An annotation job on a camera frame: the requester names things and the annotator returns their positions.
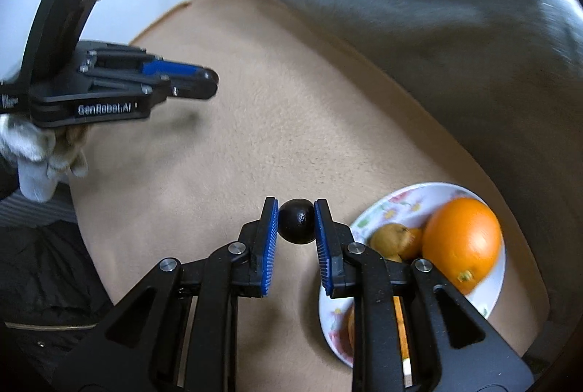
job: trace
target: gloved hand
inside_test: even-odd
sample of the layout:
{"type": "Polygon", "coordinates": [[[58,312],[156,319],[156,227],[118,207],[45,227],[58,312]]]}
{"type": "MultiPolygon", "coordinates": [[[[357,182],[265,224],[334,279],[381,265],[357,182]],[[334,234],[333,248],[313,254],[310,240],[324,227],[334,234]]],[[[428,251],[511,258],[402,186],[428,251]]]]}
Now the gloved hand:
{"type": "Polygon", "coordinates": [[[0,154],[18,165],[20,191],[28,199],[48,201],[61,175],[87,174],[82,147],[88,125],[42,130],[21,115],[0,114],[0,154]]]}

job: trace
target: beige blanket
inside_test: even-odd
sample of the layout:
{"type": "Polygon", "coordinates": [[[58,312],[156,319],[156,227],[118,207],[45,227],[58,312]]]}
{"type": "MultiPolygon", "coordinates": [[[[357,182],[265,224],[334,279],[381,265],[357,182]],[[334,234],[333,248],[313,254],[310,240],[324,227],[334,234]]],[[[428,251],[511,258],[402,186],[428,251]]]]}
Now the beige blanket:
{"type": "MultiPolygon", "coordinates": [[[[395,189],[450,181],[501,221],[506,276],[490,321],[526,351],[548,301],[517,223],[475,161],[378,68],[276,0],[194,0],[136,44],[214,68],[220,86],[210,102],[168,101],[148,121],[93,131],[89,176],[72,191],[114,302],[161,258],[185,263],[236,239],[266,196],[327,198],[351,223],[395,189]]],[[[349,390],[317,292],[314,245],[279,242],[269,297],[240,302],[240,390],[349,390]]]]}

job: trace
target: metal screw head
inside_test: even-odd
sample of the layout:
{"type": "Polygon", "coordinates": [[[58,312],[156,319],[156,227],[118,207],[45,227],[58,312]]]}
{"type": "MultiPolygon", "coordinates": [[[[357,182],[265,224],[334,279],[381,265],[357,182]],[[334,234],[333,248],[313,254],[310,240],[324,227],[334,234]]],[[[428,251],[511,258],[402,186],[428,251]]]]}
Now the metal screw head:
{"type": "Polygon", "coordinates": [[[415,261],[415,268],[423,273],[428,273],[433,269],[433,264],[427,259],[417,259],[415,261]]]}
{"type": "Polygon", "coordinates": [[[243,252],[245,252],[246,248],[247,248],[247,246],[245,244],[243,244],[242,242],[233,242],[233,243],[229,244],[228,251],[231,252],[231,254],[239,255],[239,254],[243,254],[243,252]]]}
{"type": "Polygon", "coordinates": [[[359,242],[351,242],[350,244],[348,244],[348,252],[350,252],[351,254],[362,254],[365,249],[366,246],[359,242]]]}
{"type": "Polygon", "coordinates": [[[164,272],[172,272],[178,264],[179,263],[177,263],[176,259],[173,259],[172,257],[167,257],[165,259],[162,259],[158,266],[160,267],[160,270],[163,270],[164,272]]]}

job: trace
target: orange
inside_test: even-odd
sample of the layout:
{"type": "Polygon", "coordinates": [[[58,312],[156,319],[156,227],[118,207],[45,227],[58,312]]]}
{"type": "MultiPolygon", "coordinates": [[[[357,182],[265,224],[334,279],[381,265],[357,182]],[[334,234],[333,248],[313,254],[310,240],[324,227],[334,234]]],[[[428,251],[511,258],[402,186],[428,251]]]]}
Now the orange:
{"type": "Polygon", "coordinates": [[[399,252],[403,260],[413,260],[421,256],[423,230],[421,228],[409,228],[411,238],[409,243],[399,252]]]}
{"type": "Polygon", "coordinates": [[[423,232],[423,257],[464,295],[492,270],[501,246],[496,215],[473,198],[457,198],[442,206],[423,232]]]}

